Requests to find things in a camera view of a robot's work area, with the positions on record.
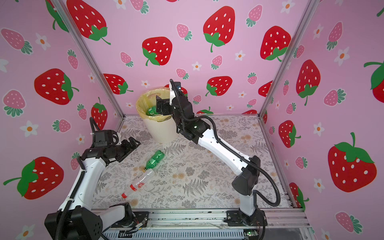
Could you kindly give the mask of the green bottle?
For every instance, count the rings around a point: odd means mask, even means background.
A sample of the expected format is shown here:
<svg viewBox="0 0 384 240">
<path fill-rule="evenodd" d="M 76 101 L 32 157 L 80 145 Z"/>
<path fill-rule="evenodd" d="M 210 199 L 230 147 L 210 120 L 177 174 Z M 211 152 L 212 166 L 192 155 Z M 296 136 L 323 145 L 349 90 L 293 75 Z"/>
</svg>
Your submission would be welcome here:
<svg viewBox="0 0 384 240">
<path fill-rule="evenodd" d="M 165 157 L 165 153 L 161 150 L 157 150 L 154 155 L 147 161 L 146 166 L 144 168 L 144 172 L 149 169 L 154 169 L 161 160 Z"/>
<path fill-rule="evenodd" d="M 157 107 L 156 107 L 156 106 L 152 106 L 152 107 L 150 107 L 150 108 L 147 109 L 147 111 L 146 111 L 146 115 L 147 115 L 147 116 L 150 116 L 150 117 L 154 117 L 154 116 L 159 116 L 159 115 L 161 115 L 161 114 L 159 114 L 159 113 L 157 112 Z"/>
</svg>

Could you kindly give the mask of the clear bottle red label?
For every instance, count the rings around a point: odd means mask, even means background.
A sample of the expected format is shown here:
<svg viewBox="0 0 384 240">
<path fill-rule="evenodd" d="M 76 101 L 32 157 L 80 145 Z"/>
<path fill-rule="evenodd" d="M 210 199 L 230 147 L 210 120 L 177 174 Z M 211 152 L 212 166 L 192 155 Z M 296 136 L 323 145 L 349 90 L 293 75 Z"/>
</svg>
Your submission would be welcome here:
<svg viewBox="0 0 384 240">
<path fill-rule="evenodd" d="M 140 190 L 155 175 L 156 175 L 156 172 L 153 169 L 146 170 L 143 174 L 141 174 L 140 176 L 136 177 L 134 180 L 131 181 L 128 187 L 121 194 L 122 198 L 126 199 L 132 193 L 135 193 L 138 190 Z"/>
</svg>

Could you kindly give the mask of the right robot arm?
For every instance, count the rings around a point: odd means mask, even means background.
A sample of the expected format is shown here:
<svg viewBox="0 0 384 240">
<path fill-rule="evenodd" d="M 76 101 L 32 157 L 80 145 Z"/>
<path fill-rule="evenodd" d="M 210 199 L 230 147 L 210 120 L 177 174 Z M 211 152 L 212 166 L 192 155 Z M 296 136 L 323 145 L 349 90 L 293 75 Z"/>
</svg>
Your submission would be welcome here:
<svg viewBox="0 0 384 240">
<path fill-rule="evenodd" d="M 264 223 L 265 215 L 257 205 L 257 196 L 261 193 L 256 190 L 259 176 L 267 176 L 261 169 L 261 160 L 257 156 L 244 155 L 220 139 L 216 124 L 210 117 L 196 117 L 192 104 L 182 91 L 181 83 L 170 81 L 169 87 L 169 98 L 156 98 L 157 112 L 171 115 L 178 134 L 209 150 L 236 175 L 232 186 L 241 197 L 238 222 L 245 226 Z"/>
</svg>

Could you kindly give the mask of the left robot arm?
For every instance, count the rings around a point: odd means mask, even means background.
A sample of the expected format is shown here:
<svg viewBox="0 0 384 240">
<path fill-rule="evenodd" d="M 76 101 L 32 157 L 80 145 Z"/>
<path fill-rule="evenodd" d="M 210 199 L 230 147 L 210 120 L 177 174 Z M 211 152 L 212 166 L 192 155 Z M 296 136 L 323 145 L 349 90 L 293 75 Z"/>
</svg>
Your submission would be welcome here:
<svg viewBox="0 0 384 240">
<path fill-rule="evenodd" d="M 118 204 L 100 215 L 92 212 L 93 196 L 99 179 L 111 162 L 121 162 L 141 143 L 130 137 L 119 141 L 94 141 L 78 158 L 81 167 L 69 195 L 55 213 L 48 214 L 45 227 L 54 240 L 98 240 L 115 223 L 135 224 L 131 206 Z"/>
</svg>

